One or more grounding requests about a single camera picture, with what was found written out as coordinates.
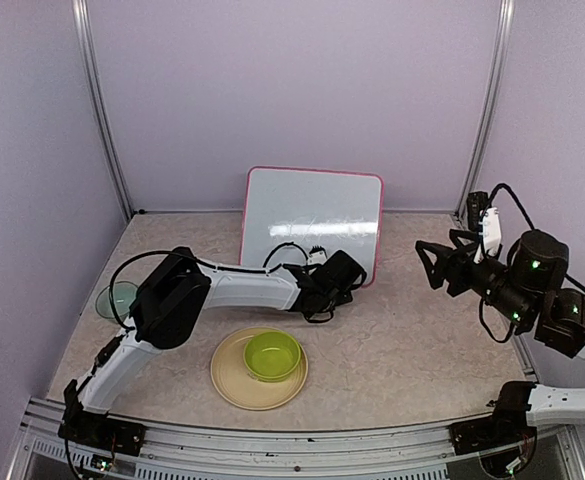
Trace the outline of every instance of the metal pole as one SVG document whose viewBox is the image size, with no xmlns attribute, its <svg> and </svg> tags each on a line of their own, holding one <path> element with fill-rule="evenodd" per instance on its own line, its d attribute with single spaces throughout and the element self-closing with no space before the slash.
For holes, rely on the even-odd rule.
<svg viewBox="0 0 585 480">
<path fill-rule="evenodd" d="M 481 171 L 483 157 L 485 155 L 485 147 L 487 145 L 492 119 L 494 118 L 494 111 L 496 109 L 497 97 L 499 94 L 499 87 L 501 85 L 501 77 L 503 76 L 503 69 L 505 67 L 505 59 L 508 51 L 508 43 L 510 40 L 510 28 L 512 26 L 512 18 L 514 14 L 514 0 L 501 0 L 501 12 L 499 15 L 499 24 L 496 34 L 496 42 L 494 45 L 494 55 L 492 57 L 492 67 L 490 69 L 490 78 L 488 80 L 488 90 L 483 104 L 483 113 L 481 115 L 481 123 L 477 132 L 474 148 L 472 151 L 472 160 L 470 168 L 465 178 L 461 198 L 456 207 L 456 216 L 463 219 L 465 216 L 465 201 L 468 194 L 474 190 L 476 182 Z"/>
<path fill-rule="evenodd" d="M 130 194 L 123 178 L 123 171 L 121 164 L 114 148 L 114 141 L 112 140 L 112 131 L 108 123 L 108 117 L 105 112 L 105 104 L 103 102 L 103 94 L 101 93 L 101 86 L 99 84 L 99 73 L 96 65 L 96 58 L 94 54 L 94 44 L 92 42 L 92 32 L 90 30 L 90 17 L 88 15 L 87 0 L 73 0 L 74 8 L 74 22 L 76 25 L 77 34 L 79 36 L 79 46 L 83 56 L 83 65 L 88 79 L 88 86 L 90 89 L 90 97 L 92 99 L 92 108 L 99 127 L 99 134 L 101 135 L 101 142 L 105 151 L 106 163 L 114 189 L 119 201 L 119 206 L 123 212 L 126 221 L 130 221 L 134 214 Z"/>
</svg>

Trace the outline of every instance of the white board surface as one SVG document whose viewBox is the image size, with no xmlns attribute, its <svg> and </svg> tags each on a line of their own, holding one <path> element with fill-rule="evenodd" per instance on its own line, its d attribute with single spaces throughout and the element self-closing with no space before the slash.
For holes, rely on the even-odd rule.
<svg viewBox="0 0 585 480">
<path fill-rule="evenodd" d="M 377 175 L 255 167 L 248 174 L 241 265 L 260 267 L 283 242 L 328 256 L 344 250 L 374 280 L 380 238 L 383 181 Z M 269 265 L 304 263 L 294 248 L 279 250 Z"/>
</svg>

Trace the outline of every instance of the green bowl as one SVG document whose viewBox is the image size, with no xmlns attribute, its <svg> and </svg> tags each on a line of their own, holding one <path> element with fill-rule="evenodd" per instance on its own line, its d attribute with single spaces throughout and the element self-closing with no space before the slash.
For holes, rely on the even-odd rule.
<svg viewBox="0 0 585 480">
<path fill-rule="evenodd" d="M 301 361 L 301 346 L 292 335 L 271 331 L 256 335 L 243 351 L 243 360 L 252 374 L 264 382 L 281 382 Z"/>
</svg>

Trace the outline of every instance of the black mount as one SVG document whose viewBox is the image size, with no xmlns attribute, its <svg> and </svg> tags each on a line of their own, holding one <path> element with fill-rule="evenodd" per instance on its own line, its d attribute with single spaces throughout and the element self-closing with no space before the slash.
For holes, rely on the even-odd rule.
<svg viewBox="0 0 585 480">
<path fill-rule="evenodd" d="M 59 437 L 106 452 L 139 456 L 145 438 L 143 425 L 83 410 L 76 380 L 65 387 L 63 396 L 65 412 Z"/>
<path fill-rule="evenodd" d="M 167 256 L 139 286 L 130 305 L 136 340 L 161 350 L 179 347 L 190 338 L 212 283 L 192 250 L 177 247 L 173 252 L 180 256 Z"/>
<path fill-rule="evenodd" d="M 573 288 L 549 292 L 534 339 L 574 358 L 585 346 L 585 295 Z"/>
<path fill-rule="evenodd" d="M 501 388 L 494 412 L 450 425 L 450 436 L 457 455 L 503 447 L 536 435 L 525 417 L 530 410 L 528 400 L 535 388 L 532 382 L 508 382 Z"/>
</svg>

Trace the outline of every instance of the metal frame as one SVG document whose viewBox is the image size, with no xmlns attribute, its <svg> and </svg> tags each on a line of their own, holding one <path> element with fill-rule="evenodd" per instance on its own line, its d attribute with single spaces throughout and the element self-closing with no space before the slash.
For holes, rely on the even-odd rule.
<svg viewBox="0 0 585 480">
<path fill-rule="evenodd" d="M 485 96 L 483 104 L 483 113 L 481 114 L 481 122 L 479 123 L 479 130 L 477 132 L 474 148 L 472 150 L 472 160 L 470 161 L 470 168 L 465 178 L 461 198 L 456 207 L 456 216 L 462 219 L 465 215 L 465 201 L 468 194 L 474 190 L 476 182 L 479 178 L 481 165 L 485 156 L 485 148 L 494 118 L 496 109 L 496 102 L 501 86 L 501 77 L 505 67 L 505 60 L 508 51 L 508 44 L 510 41 L 510 29 L 512 26 L 512 18 L 514 16 L 514 0 L 501 0 L 501 12 L 499 15 L 499 24 L 496 33 L 496 42 L 494 44 L 494 55 L 492 57 L 492 68 L 490 69 L 490 77 L 488 80 L 488 91 Z"/>
<path fill-rule="evenodd" d="M 510 321 L 501 315 L 503 319 L 503 323 L 506 326 L 510 325 Z M 514 352 L 516 353 L 517 358 L 519 359 L 519 363 L 521 364 L 521 369 L 523 370 L 523 374 L 525 375 L 525 379 L 528 382 L 539 382 L 539 378 L 536 374 L 536 370 L 534 369 L 534 364 L 532 363 L 532 356 L 530 355 L 530 351 L 523 341 L 521 337 L 512 337 L 510 340 L 514 345 Z"/>
<path fill-rule="evenodd" d="M 214 208 L 200 208 L 200 209 L 185 209 L 185 210 L 145 210 L 143 209 L 142 213 L 150 214 L 150 215 L 181 215 L 184 213 L 241 213 L 243 212 L 243 207 L 237 208 L 221 208 L 221 209 L 214 209 Z M 418 210 L 413 208 L 383 208 L 381 213 L 405 213 L 405 214 L 414 214 L 414 215 L 455 215 L 455 212 L 452 209 L 446 210 L 435 210 L 435 209 L 426 209 L 426 210 Z"/>
<path fill-rule="evenodd" d="M 108 117 L 105 112 L 105 103 L 103 102 L 103 94 L 99 84 L 99 72 L 97 70 L 97 62 L 94 53 L 94 44 L 92 42 L 92 31 L 90 30 L 90 17 L 88 15 L 87 0 L 73 0 L 74 8 L 74 22 L 76 24 L 76 31 L 79 37 L 79 45 L 81 54 L 83 56 L 83 64 L 85 73 L 88 79 L 88 86 L 90 88 L 90 97 L 92 100 L 92 108 L 99 127 L 99 134 L 103 149 L 105 151 L 105 158 L 110 172 L 112 183 L 116 192 L 119 206 L 123 212 L 126 221 L 129 222 L 134 215 L 132 201 L 130 200 L 130 193 L 123 177 L 121 164 L 114 148 L 114 141 L 112 139 L 112 131 L 108 123 Z"/>
<path fill-rule="evenodd" d="M 105 110 L 105 103 L 103 100 L 103 94 L 101 92 L 101 86 L 99 83 L 99 74 L 97 68 L 96 54 L 94 50 L 94 43 L 92 41 L 92 32 L 90 29 L 90 17 L 88 12 L 87 0 L 72 0 L 72 3 L 74 8 L 74 20 L 76 24 L 77 34 L 79 37 L 81 53 L 83 56 L 83 63 L 88 78 L 88 85 L 90 87 L 92 107 L 94 109 L 94 113 L 96 116 L 101 141 L 103 143 L 108 171 L 110 172 L 110 177 L 114 184 L 117 199 L 119 201 L 119 205 L 121 207 L 123 215 L 129 222 L 135 212 L 132 205 L 129 189 L 125 182 L 121 164 L 119 162 L 118 155 L 114 147 L 112 131 Z M 483 104 L 483 112 L 479 123 L 479 130 L 477 132 L 477 137 L 472 151 L 470 167 L 464 181 L 461 198 L 459 199 L 457 207 L 454 210 L 455 215 L 459 218 L 462 218 L 463 215 L 465 214 L 466 198 L 468 196 L 468 193 L 471 192 L 476 185 L 481 165 L 483 163 L 483 157 L 485 154 L 488 134 L 490 131 L 490 126 L 492 124 L 492 119 L 494 117 L 494 111 L 499 93 L 501 77 L 503 75 L 503 69 L 505 66 L 505 59 L 510 38 L 510 27 L 512 24 L 513 13 L 514 0 L 501 0 L 499 23 L 497 27 L 496 42 L 494 46 L 492 66 L 490 69 L 490 76 L 488 81 L 488 90 L 486 92 L 486 97 Z M 392 211 L 412 213 L 412 210 L 404 211 L 398 209 Z M 435 213 L 448 212 L 437 210 Z"/>
<path fill-rule="evenodd" d="M 16 455 L 7 480 L 21 480 L 33 453 L 63 461 L 57 430 L 63 404 L 32 399 L 23 417 Z M 242 480 L 321 478 L 378 480 L 447 478 L 447 464 L 478 456 L 455 456 L 449 422 L 399 428 L 341 432 L 260 432 L 187 427 L 144 421 L 147 426 L 139 457 L 117 455 L 122 470 L 110 478 Z M 539 437 L 558 436 L 571 480 L 585 480 L 585 465 L 571 427 L 540 430 Z M 510 448 L 484 451 L 488 454 Z M 97 453 L 71 445 L 76 458 Z"/>
</svg>

